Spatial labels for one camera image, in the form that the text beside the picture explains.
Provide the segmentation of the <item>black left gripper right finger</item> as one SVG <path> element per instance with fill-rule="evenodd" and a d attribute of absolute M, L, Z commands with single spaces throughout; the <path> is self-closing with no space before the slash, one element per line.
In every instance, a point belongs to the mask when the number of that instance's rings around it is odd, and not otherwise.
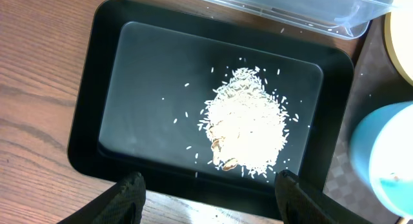
<path fill-rule="evenodd" d="M 275 195 L 287 224 L 370 224 L 289 170 L 276 174 Z"/>

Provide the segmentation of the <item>yellow plate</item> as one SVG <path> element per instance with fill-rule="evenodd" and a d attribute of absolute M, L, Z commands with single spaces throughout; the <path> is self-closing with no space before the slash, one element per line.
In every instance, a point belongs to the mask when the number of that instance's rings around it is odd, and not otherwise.
<path fill-rule="evenodd" d="M 412 85 L 412 11 L 395 10 L 385 15 L 384 40 L 395 69 Z"/>

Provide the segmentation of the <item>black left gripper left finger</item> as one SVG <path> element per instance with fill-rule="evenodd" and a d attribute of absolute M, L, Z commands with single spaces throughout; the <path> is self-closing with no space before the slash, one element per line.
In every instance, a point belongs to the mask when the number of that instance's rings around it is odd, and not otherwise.
<path fill-rule="evenodd" d="M 144 177 L 133 172 L 59 224 L 140 224 L 145 201 Z"/>

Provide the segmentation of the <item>rice food waste pile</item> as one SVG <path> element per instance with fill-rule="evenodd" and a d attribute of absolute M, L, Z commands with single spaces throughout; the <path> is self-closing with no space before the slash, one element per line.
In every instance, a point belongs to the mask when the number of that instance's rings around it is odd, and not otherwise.
<path fill-rule="evenodd" d="M 154 129 L 171 162 L 269 180 L 298 172 L 323 74 L 284 57 L 180 63 L 160 77 Z"/>

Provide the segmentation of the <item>light blue bowl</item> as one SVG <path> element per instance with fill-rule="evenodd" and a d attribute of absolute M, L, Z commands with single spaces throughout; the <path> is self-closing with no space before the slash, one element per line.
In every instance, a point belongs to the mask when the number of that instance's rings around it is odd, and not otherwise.
<path fill-rule="evenodd" d="M 380 203 L 412 219 L 412 102 L 381 107 L 353 131 L 349 158 Z"/>

